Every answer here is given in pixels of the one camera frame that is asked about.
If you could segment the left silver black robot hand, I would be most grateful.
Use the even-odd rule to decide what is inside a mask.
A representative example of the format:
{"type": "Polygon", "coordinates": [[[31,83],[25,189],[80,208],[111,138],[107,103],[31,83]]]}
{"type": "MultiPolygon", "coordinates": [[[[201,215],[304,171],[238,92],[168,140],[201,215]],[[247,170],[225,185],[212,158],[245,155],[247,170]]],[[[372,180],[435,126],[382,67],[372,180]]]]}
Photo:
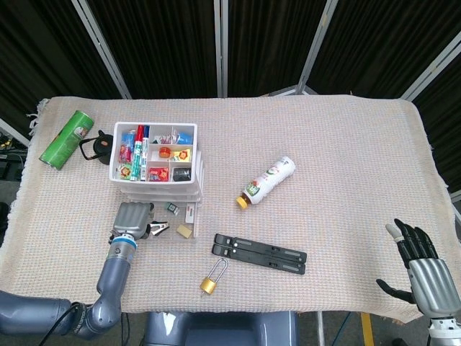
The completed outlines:
{"type": "Polygon", "coordinates": [[[136,241],[147,239],[151,232],[150,223],[153,210],[153,203],[121,203],[113,223],[109,244],[123,234],[131,235],[136,241]]]}

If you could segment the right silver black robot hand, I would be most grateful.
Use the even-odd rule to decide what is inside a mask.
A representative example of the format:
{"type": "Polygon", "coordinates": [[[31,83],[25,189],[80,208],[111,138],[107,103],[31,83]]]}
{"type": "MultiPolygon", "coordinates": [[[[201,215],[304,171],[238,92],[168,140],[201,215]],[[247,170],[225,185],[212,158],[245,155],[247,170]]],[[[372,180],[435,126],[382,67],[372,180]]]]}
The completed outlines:
{"type": "Polygon", "coordinates": [[[384,280],[377,285],[389,296],[410,304],[430,319],[447,319],[460,313],[460,295],[446,262],[429,235],[396,218],[385,226],[395,242],[410,280],[409,291],[398,290],[384,280]]]}

